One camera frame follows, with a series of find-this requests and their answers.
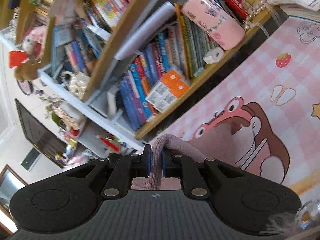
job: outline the cartoon character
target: cartoon character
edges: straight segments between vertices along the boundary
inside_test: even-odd
[[[320,38],[320,25],[304,22],[298,27],[298,34],[300,34],[300,41],[304,44],[311,43]]]
[[[220,114],[209,123],[202,124],[194,133],[192,145],[203,144],[212,127],[231,126],[235,147],[227,162],[265,179],[282,183],[289,169],[289,153],[282,141],[273,133],[268,118],[255,102],[244,105],[241,97],[233,98]]]

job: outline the cartoon ear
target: cartoon ear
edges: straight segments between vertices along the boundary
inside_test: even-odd
[[[256,137],[261,130],[261,121],[259,117],[254,116],[250,120],[250,126],[252,128],[253,134]]]

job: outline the pink checkered desk mat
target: pink checkered desk mat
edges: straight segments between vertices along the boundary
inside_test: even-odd
[[[250,102],[257,104],[256,110],[248,114],[246,105]],[[282,183],[289,187],[319,168],[320,111],[317,111],[317,104],[320,104],[320,25],[289,18],[233,73],[162,134],[171,133],[190,141],[205,136],[205,132],[220,121],[228,122],[230,117],[241,117],[243,126],[247,127],[250,123],[251,131],[238,136],[239,152],[244,151],[243,156],[248,157],[241,140],[252,140],[250,133],[255,139],[259,137],[259,141],[253,142],[254,148],[264,142],[262,149],[265,149],[261,149],[249,165],[246,164],[246,170],[259,175],[257,168],[261,169],[264,160],[271,156],[275,161],[280,159],[285,171],[279,171],[279,165],[274,164],[274,173],[281,176],[283,172]],[[262,108],[266,119],[261,117],[257,105]],[[264,120],[260,128],[252,124],[253,120],[257,120],[253,119],[254,116]],[[273,134],[278,138],[274,147],[274,138],[262,140],[270,135],[264,130],[268,126],[265,120],[268,120]],[[284,153],[275,152],[274,148]],[[230,157],[230,164],[243,165],[241,161],[234,162],[234,156]]]

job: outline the wooden desk edge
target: wooden desk edge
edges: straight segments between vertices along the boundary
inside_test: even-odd
[[[265,24],[271,17],[269,11],[265,9],[262,11],[254,21],[257,23]],[[226,51],[222,60],[218,63],[207,65],[204,71],[192,82],[189,90],[179,100],[170,106],[164,113],[159,113],[152,122],[145,123],[137,132],[135,138],[141,140],[147,133],[161,123],[168,117],[174,110],[178,108],[187,98],[189,98],[202,84],[204,84],[217,70],[219,70],[252,36],[259,30],[259,27],[254,27],[246,32],[242,42],[229,51]]]

